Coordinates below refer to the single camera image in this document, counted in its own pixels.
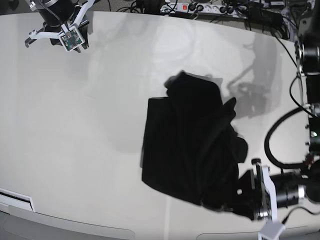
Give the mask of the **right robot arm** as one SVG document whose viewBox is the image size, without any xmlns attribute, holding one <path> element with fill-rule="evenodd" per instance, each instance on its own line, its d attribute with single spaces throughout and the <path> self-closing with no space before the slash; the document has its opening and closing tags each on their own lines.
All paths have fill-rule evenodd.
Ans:
<svg viewBox="0 0 320 240">
<path fill-rule="evenodd" d="M 33 30 L 24 41 L 28 48 L 40 39 L 48 39 L 53 46 L 62 46 L 66 52 L 81 52 L 89 48 L 87 11 L 96 3 L 71 0 L 28 0 L 32 11 L 37 11 L 44 22 L 42 28 Z"/>
</svg>

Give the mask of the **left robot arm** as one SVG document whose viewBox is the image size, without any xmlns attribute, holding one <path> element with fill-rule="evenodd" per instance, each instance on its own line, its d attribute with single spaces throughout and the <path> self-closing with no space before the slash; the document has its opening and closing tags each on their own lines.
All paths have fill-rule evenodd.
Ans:
<svg viewBox="0 0 320 240">
<path fill-rule="evenodd" d="M 264 152 L 267 159 L 281 173 L 270 175 L 263 173 L 260 159 L 252 160 L 256 172 L 248 170 L 240 178 L 242 193 L 235 195 L 230 204 L 230 211 L 250 220 L 264 218 L 276 219 L 279 208 L 294 206 L 299 208 L 299 201 L 307 199 L 318 205 L 320 203 L 320 2 L 314 3 L 309 18 L 309 25 L 295 38 L 296 76 L 305 79 L 307 102 L 296 102 L 296 108 L 278 119 L 266 134 Z M 283 163 L 278 161 L 270 149 L 270 140 L 275 130 L 285 120 L 305 112 L 308 115 L 309 140 L 308 154 L 300 163 Z"/>
</svg>

